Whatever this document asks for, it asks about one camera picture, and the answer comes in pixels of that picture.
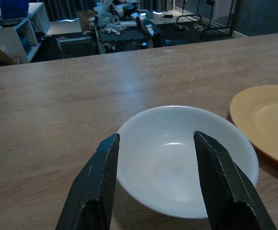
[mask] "blue container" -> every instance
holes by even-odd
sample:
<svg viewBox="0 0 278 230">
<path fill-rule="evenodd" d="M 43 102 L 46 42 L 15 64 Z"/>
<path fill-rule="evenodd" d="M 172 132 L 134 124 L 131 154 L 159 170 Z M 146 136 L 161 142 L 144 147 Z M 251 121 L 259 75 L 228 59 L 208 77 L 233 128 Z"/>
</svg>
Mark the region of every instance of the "blue container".
<svg viewBox="0 0 278 230">
<path fill-rule="evenodd" d="M 10 18 L 27 17 L 29 0 L 0 0 L 1 17 Z"/>
</svg>

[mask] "white bowl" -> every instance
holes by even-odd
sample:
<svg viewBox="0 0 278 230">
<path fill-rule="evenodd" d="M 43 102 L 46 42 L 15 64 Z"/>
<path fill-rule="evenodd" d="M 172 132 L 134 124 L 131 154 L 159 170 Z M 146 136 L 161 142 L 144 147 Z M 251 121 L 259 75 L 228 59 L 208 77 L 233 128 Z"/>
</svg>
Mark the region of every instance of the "white bowl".
<svg viewBox="0 0 278 230">
<path fill-rule="evenodd" d="M 117 179 L 143 205 L 180 218 L 207 218 L 198 174 L 193 131 L 217 139 L 251 182 L 258 180 L 256 152 L 226 119 L 194 107 L 148 109 L 126 121 L 121 135 Z"/>
</svg>

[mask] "cardboard box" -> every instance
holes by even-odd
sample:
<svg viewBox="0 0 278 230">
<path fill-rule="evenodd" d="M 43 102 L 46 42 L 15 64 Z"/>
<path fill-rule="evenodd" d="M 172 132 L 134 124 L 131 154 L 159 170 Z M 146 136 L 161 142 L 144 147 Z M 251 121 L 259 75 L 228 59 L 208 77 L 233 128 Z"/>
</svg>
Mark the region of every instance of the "cardboard box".
<svg viewBox="0 0 278 230">
<path fill-rule="evenodd" d="M 89 18 L 94 15 L 94 11 L 85 10 L 85 11 L 78 11 L 78 18 L 80 21 L 80 27 L 82 32 L 89 30 Z"/>
</svg>

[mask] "yellow plate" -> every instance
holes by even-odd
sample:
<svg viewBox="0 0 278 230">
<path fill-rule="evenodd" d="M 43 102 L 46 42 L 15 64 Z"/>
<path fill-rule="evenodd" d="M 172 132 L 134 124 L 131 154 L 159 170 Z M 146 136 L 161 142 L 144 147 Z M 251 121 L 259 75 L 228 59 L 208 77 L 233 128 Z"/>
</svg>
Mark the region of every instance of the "yellow plate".
<svg viewBox="0 0 278 230">
<path fill-rule="evenodd" d="M 278 85 L 241 91 L 230 104 L 230 115 L 256 148 L 278 162 Z"/>
</svg>

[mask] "wall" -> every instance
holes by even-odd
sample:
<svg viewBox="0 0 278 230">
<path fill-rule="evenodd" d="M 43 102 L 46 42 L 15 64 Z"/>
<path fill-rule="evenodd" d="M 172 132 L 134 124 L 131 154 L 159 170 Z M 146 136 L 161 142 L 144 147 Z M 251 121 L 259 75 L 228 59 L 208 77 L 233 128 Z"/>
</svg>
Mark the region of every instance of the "wall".
<svg viewBox="0 0 278 230">
<path fill-rule="evenodd" d="M 240 11 L 235 30 L 248 36 L 278 33 L 278 0 L 240 0 Z M 176 0 L 182 8 L 183 0 Z M 200 1 L 202 15 L 206 17 L 209 6 Z M 187 0 L 185 10 L 196 12 L 197 0 Z"/>
</svg>

